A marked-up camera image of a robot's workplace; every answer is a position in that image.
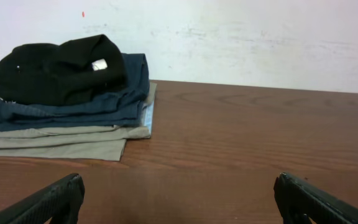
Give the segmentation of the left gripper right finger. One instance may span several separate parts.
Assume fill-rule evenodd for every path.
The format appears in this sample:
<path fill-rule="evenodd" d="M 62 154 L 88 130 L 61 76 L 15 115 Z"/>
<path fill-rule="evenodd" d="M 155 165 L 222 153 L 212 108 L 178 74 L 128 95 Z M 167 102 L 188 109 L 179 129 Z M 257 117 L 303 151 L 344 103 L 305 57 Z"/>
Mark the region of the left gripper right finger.
<path fill-rule="evenodd" d="M 358 224 L 358 209 L 290 173 L 275 180 L 283 224 Z"/>

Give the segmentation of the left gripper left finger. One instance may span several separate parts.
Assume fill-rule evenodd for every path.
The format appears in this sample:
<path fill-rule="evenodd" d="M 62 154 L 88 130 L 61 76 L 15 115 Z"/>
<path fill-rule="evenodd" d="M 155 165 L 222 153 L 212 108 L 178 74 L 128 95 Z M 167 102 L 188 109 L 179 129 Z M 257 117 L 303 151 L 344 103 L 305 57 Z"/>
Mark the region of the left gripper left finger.
<path fill-rule="evenodd" d="M 72 173 L 0 211 L 0 224 L 77 224 L 84 197 L 83 179 Z"/>

